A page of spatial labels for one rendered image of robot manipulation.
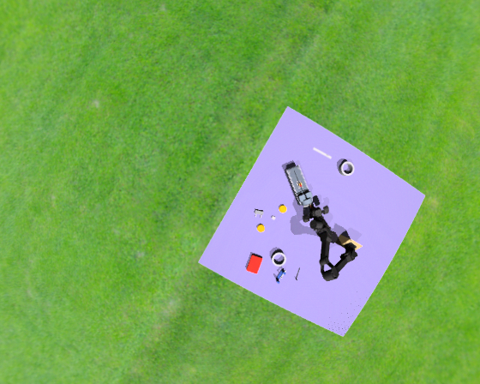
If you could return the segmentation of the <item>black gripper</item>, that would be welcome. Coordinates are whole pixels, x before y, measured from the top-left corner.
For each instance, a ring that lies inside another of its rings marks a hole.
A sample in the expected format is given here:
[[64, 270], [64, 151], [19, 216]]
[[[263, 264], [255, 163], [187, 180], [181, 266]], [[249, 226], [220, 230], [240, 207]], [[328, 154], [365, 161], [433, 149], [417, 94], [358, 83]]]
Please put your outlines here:
[[[314, 218], [314, 217], [311, 215], [311, 212], [312, 212], [312, 210], [311, 210], [311, 208], [310, 208], [310, 206], [309, 206], [309, 214], [304, 214], [304, 216], [303, 216], [303, 222], [304, 222], [304, 223], [309, 222], [309, 219]], [[321, 210], [321, 213], [327, 214], [328, 212], [329, 212], [329, 207], [328, 207], [328, 205], [326, 205], [326, 206], [323, 207], [323, 210]], [[315, 219], [315, 218], [314, 218], [314, 219]], [[323, 220], [323, 219], [324, 219], [324, 217], [322, 216], [322, 218], [319, 217], [317, 220], [320, 220], [320, 221], [321, 221], [321, 220]]]

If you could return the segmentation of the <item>red block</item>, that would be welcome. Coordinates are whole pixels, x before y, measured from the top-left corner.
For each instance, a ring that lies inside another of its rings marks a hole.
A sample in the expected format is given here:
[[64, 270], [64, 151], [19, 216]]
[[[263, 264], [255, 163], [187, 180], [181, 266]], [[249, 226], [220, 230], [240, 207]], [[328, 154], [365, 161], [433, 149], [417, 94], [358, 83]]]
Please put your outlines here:
[[257, 273], [261, 264], [261, 260], [262, 260], [262, 257], [257, 255], [252, 255], [249, 260], [249, 264], [247, 266], [247, 271], [250, 271], [252, 273]]

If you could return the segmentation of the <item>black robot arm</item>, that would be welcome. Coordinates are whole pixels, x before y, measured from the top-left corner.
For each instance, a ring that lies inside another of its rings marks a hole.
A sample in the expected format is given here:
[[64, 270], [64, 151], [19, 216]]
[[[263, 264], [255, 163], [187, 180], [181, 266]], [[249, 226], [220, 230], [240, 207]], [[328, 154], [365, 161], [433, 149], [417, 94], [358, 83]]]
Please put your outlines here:
[[[345, 253], [340, 256], [341, 260], [333, 265], [329, 261], [329, 249], [330, 242], [333, 240], [333, 234], [331, 232], [332, 226], [329, 226], [326, 220], [317, 220], [319, 217], [322, 218], [321, 209], [314, 208], [311, 212], [311, 215], [315, 218], [312, 219], [309, 223], [309, 226], [316, 231], [317, 235], [320, 237], [321, 241], [321, 258], [319, 264], [321, 267], [321, 276], [326, 281], [331, 281], [338, 279], [339, 272], [344, 268], [344, 266], [357, 257], [358, 253], [355, 251], [356, 245], [352, 242], [345, 244]], [[327, 264], [331, 269], [324, 271], [325, 264]]]

